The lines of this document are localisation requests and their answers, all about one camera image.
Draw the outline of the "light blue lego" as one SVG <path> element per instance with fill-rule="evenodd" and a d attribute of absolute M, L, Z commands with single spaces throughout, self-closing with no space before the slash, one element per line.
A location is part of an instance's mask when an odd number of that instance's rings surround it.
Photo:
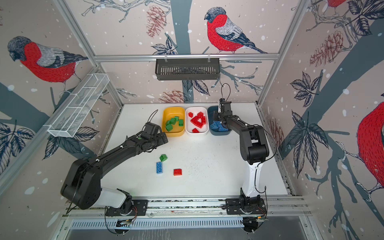
<path fill-rule="evenodd" d="M 210 124 L 210 129 L 213 130 L 213 131 L 218 132 L 219 129 L 220 129 L 220 126 L 221 126 L 221 122 L 220 121 L 213 121 L 213 123 Z"/>

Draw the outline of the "red long lego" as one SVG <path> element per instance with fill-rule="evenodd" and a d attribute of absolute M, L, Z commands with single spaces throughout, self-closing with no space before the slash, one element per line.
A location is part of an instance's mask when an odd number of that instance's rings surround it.
<path fill-rule="evenodd" d="M 193 124 L 198 123 L 198 122 L 199 122 L 199 117 L 198 117 L 198 116 L 195 116 L 194 118 L 191 119 L 191 122 L 192 122 Z"/>

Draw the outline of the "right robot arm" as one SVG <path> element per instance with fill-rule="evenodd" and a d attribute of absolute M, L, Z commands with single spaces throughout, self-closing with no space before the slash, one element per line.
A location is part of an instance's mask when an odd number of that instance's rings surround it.
<path fill-rule="evenodd" d="M 268 212 L 267 188 L 259 186 L 261 169 L 270 155 L 265 129 L 260 125 L 251 125 L 233 114 L 231 102 L 221 98 L 218 111 L 213 119 L 223 127 L 239 135 L 240 153 L 248 164 L 246 178 L 236 199 L 226 199 L 223 209 L 228 215 L 260 215 Z"/>

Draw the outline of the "teal plastic bin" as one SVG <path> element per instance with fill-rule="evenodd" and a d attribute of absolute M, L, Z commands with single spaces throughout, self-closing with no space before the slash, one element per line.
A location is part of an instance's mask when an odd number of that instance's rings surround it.
<path fill-rule="evenodd" d="M 218 111 L 218 106 L 211 106 L 208 108 L 209 129 L 210 129 L 210 124 L 213 123 L 213 113 L 217 111 Z M 216 132 L 210 129 L 210 132 L 214 136 L 226 136 L 230 134 L 231 130 L 228 132 Z"/>

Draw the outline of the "yellow plastic bin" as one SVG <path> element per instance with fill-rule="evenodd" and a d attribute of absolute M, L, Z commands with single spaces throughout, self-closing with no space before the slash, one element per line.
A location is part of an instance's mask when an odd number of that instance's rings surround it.
<path fill-rule="evenodd" d="M 179 126 L 179 121 L 173 125 L 173 130 L 168 132 L 166 125 L 170 124 L 170 120 L 174 117 L 184 120 L 184 126 Z M 167 137 L 180 137 L 185 131 L 185 109 L 182 107 L 169 107 L 163 111 L 162 131 L 166 133 Z"/>

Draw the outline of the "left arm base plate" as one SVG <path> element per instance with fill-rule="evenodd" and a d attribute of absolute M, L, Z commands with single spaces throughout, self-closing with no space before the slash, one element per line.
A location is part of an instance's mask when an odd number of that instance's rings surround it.
<path fill-rule="evenodd" d="M 106 210 L 107 217 L 125 217 L 125 216 L 145 216 L 148 200 L 126 200 L 121 207 L 113 208 L 108 206 Z"/>

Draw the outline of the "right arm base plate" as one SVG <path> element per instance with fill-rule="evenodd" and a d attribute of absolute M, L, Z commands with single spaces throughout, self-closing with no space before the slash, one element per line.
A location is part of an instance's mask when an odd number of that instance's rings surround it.
<path fill-rule="evenodd" d="M 228 215 L 265 215 L 267 206 L 262 198 L 249 198 L 241 202 L 239 199 L 226 199 L 223 206 Z"/>

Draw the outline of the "white plastic bin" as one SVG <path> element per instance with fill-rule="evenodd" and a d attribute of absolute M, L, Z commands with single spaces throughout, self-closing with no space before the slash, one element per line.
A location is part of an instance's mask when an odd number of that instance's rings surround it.
<path fill-rule="evenodd" d="M 196 127 L 192 122 L 191 122 L 191 119 L 189 117 L 189 112 L 193 113 L 193 117 L 194 118 L 195 116 L 197 116 L 197 114 L 199 112 L 203 112 L 204 113 L 204 116 L 206 117 L 206 120 L 207 120 L 207 123 L 203 126 L 202 129 Z M 204 107 L 189 107 L 186 109 L 186 117 L 185 117 L 185 126 L 186 126 L 186 132 L 187 134 L 191 135 L 191 136 L 203 136 L 203 135 L 206 135 L 209 131 L 209 122 L 208 122 L 208 111 L 206 108 Z M 193 129 L 197 129 L 199 131 L 199 133 L 193 133 L 192 130 Z"/>

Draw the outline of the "green rounded lego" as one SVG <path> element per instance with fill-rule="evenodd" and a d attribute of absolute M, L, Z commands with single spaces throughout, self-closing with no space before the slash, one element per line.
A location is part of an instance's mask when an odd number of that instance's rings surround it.
<path fill-rule="evenodd" d="M 166 130 L 167 130 L 168 132 L 172 131 L 172 130 L 173 130 L 173 125 L 172 125 L 172 124 L 168 124 L 168 125 L 166 125 Z"/>

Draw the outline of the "red lego bottom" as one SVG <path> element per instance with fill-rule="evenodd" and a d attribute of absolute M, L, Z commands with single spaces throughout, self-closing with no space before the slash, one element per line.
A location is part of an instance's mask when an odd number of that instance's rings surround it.
<path fill-rule="evenodd" d="M 174 176 L 181 176 L 182 174 L 182 169 L 174 169 Z"/>

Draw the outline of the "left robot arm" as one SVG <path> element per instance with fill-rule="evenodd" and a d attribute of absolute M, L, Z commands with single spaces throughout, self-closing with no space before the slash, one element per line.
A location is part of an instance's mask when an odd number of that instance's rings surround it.
<path fill-rule="evenodd" d="M 150 153 L 167 144 L 168 138 L 157 124 L 147 122 L 139 133 L 126 137 L 125 141 L 112 150 L 90 160 L 78 159 L 70 167 L 61 188 L 61 195 L 81 210 L 97 205 L 121 208 L 128 205 L 131 196 L 122 190 L 107 190 L 101 186 L 101 179 L 124 161 L 141 153 Z"/>

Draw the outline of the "blue lego diagonal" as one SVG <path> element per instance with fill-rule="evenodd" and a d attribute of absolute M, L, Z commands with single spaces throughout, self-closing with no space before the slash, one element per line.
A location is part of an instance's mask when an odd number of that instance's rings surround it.
<path fill-rule="evenodd" d="M 223 126 L 221 126 L 221 127 L 218 128 L 218 131 L 219 131 L 219 132 L 228 132 L 228 131 L 230 131 L 230 130 L 227 129 L 227 128 L 225 128 L 225 127 L 223 127 Z"/>

